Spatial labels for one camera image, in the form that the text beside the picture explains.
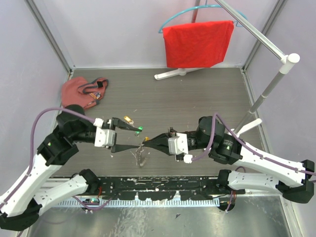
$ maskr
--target white base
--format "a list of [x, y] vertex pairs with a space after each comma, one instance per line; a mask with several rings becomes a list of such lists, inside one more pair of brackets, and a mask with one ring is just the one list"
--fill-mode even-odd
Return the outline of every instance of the white base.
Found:
[[161, 79], [165, 79], [165, 78], [174, 77], [174, 76], [177, 76], [177, 75], [184, 76], [186, 73], [189, 73], [189, 72], [192, 72], [192, 71], [196, 71], [196, 70], [199, 70], [199, 69], [203, 69], [203, 68], [178, 68], [177, 70], [173, 70], [173, 71], [170, 71], [170, 72], [156, 74], [155, 75], [155, 79], [156, 80], [161, 80]]

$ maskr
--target red cloth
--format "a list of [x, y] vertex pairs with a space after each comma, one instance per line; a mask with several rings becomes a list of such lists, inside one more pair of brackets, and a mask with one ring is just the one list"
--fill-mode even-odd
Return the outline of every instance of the red cloth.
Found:
[[163, 28], [167, 67], [210, 68], [224, 61], [232, 21], [189, 23]]
[[106, 78], [97, 78], [93, 82], [87, 82], [83, 77], [72, 78], [61, 88], [61, 104], [63, 107], [76, 104], [85, 110], [98, 105], [108, 84]]

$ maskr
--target blue hanger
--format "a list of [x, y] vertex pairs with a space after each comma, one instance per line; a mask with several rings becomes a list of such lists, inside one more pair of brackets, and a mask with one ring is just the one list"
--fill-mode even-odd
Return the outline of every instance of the blue hanger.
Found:
[[[162, 29], [163, 27], [171, 20], [173, 20], [174, 18], [176, 18], [177, 16], [180, 16], [181, 14], [183, 13], [186, 13], [188, 11], [193, 11], [193, 10], [196, 10], [196, 9], [200, 9], [200, 8], [208, 8], [208, 7], [217, 7], [217, 8], [222, 8], [221, 5], [202, 5], [202, 6], [194, 6], [194, 7], [190, 7], [188, 9], [185, 9], [183, 11], [180, 11], [179, 13], [175, 14], [174, 16], [171, 16], [168, 20], [166, 20], [163, 25], [160, 27], [158, 33], [162, 33]], [[240, 15], [242, 15], [246, 20], [247, 20], [247, 17], [240, 11], [237, 11]], [[236, 26], [237, 27], [242, 27], [238, 24], [238, 21], [234, 21], [234, 23], [236, 23]]]

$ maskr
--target white wall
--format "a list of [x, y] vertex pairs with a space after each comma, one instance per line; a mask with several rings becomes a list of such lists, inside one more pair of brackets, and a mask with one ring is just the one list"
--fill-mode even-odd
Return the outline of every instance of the white wall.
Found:
[[[286, 75], [260, 108], [267, 136], [274, 153], [285, 159], [316, 162], [316, 4], [288, 1], [269, 39], [284, 53], [298, 53], [301, 61]], [[277, 73], [281, 63], [265, 47], [261, 47], [249, 68], [256, 96]], [[316, 197], [308, 204], [298, 204], [299, 216], [307, 236], [316, 231]]]
[[[36, 115], [60, 105], [67, 72], [23, 0], [0, 1], [0, 195], [28, 166], [30, 131]], [[36, 129], [36, 148], [50, 132], [53, 118]], [[1, 237], [13, 236], [0, 230]]]
[[[259, 30], [276, 1], [227, 0]], [[44, 17], [52, 19], [54, 34], [61, 35], [60, 44], [66, 46], [77, 68], [165, 67], [164, 41], [158, 30], [169, 17], [195, 4], [195, 0], [36, 2]], [[192, 11], [168, 25], [189, 23], [191, 16]], [[197, 15], [197, 22], [228, 19], [233, 18], [223, 9], [200, 9]], [[220, 66], [242, 66], [254, 43], [255, 38], [245, 28], [235, 28]]]

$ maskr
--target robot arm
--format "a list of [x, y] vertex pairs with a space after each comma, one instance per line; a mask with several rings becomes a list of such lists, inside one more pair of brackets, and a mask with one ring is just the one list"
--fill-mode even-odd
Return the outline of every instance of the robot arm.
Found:
[[[77, 105], [71, 105], [68, 109], [84, 114], [83, 108]], [[141, 131], [118, 118], [107, 121], [98, 118], [92, 124], [77, 116], [62, 112], [57, 116], [57, 122], [58, 126], [38, 147], [31, 172], [28, 174], [28, 169], [26, 169], [15, 184], [0, 197], [0, 227], [2, 229], [24, 230], [60, 201], [82, 193], [96, 194], [100, 181], [89, 169], [82, 170], [64, 184], [39, 192], [44, 182], [78, 152], [76, 142], [93, 143], [96, 147], [111, 149], [112, 153], [138, 148], [134, 145], [117, 144], [116, 127]], [[212, 132], [211, 125], [212, 117], [201, 117], [196, 131], [179, 133], [170, 128], [168, 133], [145, 141], [142, 145], [174, 155], [177, 161], [191, 163], [193, 156], [189, 154], [189, 151], [208, 147]], [[222, 164], [242, 165], [263, 172], [263, 174], [245, 174], [220, 170], [217, 179], [219, 189], [225, 191], [266, 190], [282, 193], [284, 198], [299, 203], [307, 203], [312, 198], [314, 184], [309, 180], [311, 175], [298, 172], [300, 170], [314, 172], [312, 161], [292, 162], [260, 151], [250, 144], [246, 145], [262, 157], [269, 157], [271, 160], [284, 164], [285, 167], [254, 155], [231, 134], [226, 134], [225, 127], [215, 120], [214, 139], [207, 151], [208, 156]], [[297, 170], [289, 169], [286, 165], [295, 167]], [[16, 190], [23, 179], [24, 183]], [[15, 193], [7, 200], [13, 190], [16, 190]]]
[[[143, 146], [151, 147], [168, 155], [174, 155], [177, 161], [191, 163], [194, 158], [189, 151], [206, 148], [211, 137], [211, 116], [201, 117], [196, 131], [177, 132], [170, 128], [168, 133], [161, 134], [143, 142]], [[234, 164], [255, 169], [263, 174], [245, 174], [230, 170], [221, 170], [218, 185], [229, 190], [257, 189], [282, 193], [283, 197], [298, 203], [307, 203], [314, 195], [314, 184], [309, 180], [311, 175], [299, 171], [314, 172], [314, 162], [288, 161], [261, 151], [248, 143], [250, 149], [240, 144], [230, 133], [225, 133], [224, 125], [215, 120], [213, 143], [208, 156], [221, 164]]]
[[[84, 114], [83, 108], [80, 106], [71, 105], [67, 108]], [[39, 192], [47, 179], [79, 151], [76, 142], [94, 143], [94, 146], [106, 147], [112, 152], [138, 148], [133, 145], [116, 144], [116, 127], [141, 131], [118, 118], [112, 118], [106, 122], [99, 119], [98, 126], [95, 127], [91, 122], [62, 112], [57, 116], [57, 122], [58, 126], [38, 147], [31, 172], [27, 174], [27, 168], [14, 185], [0, 196], [0, 203], [3, 203], [0, 208], [0, 227], [2, 229], [24, 230], [60, 201], [82, 193], [94, 194], [97, 192], [100, 187], [99, 179], [89, 169], [82, 170], [79, 175], [49, 191]], [[5, 202], [8, 195], [23, 179], [25, 179], [23, 184]]]

